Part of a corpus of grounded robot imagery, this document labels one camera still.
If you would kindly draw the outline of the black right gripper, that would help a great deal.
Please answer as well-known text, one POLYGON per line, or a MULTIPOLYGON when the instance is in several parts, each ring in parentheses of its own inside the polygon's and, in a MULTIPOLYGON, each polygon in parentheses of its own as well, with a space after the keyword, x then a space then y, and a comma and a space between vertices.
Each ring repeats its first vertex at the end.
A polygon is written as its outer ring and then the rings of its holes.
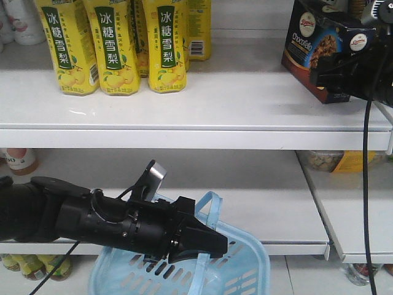
POLYGON ((392 106, 392 34, 383 31, 366 51, 338 57, 321 57, 311 68, 309 81, 328 91, 392 106))

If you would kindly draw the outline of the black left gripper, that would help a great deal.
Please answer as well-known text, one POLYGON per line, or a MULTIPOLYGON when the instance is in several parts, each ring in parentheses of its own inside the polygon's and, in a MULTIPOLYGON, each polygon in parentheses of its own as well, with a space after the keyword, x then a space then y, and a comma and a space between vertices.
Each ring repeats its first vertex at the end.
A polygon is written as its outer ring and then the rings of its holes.
POLYGON ((228 238, 197 220, 194 210, 195 201, 186 197, 126 202, 96 189, 65 199, 55 231, 60 237, 145 254, 149 261, 173 264, 199 254, 221 258, 228 238))

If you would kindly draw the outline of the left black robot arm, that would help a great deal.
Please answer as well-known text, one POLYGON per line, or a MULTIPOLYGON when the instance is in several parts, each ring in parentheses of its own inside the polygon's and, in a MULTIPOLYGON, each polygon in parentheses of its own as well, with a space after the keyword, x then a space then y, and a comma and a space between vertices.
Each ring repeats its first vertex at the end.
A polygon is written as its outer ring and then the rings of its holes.
POLYGON ((171 263, 199 254, 221 258, 226 236, 200 222, 195 201, 152 201, 150 185, 126 190, 128 200, 107 197, 60 179, 35 176, 16 184, 1 178, 1 240, 52 242, 58 238, 141 253, 147 261, 171 263))

